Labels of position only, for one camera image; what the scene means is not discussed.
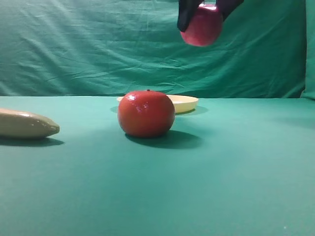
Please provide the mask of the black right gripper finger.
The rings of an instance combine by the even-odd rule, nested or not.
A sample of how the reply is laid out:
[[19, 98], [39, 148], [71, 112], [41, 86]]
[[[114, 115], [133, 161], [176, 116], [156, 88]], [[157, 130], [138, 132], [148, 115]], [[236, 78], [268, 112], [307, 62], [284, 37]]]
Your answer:
[[216, 0], [216, 6], [220, 11], [223, 20], [226, 20], [227, 17], [243, 2], [244, 0]]

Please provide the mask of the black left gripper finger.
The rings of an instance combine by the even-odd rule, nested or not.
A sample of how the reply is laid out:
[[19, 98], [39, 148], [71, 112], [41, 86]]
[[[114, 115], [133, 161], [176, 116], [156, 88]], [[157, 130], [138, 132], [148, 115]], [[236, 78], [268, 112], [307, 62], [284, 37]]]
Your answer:
[[187, 30], [195, 11], [201, 3], [202, 0], [178, 0], [177, 28], [180, 32]]

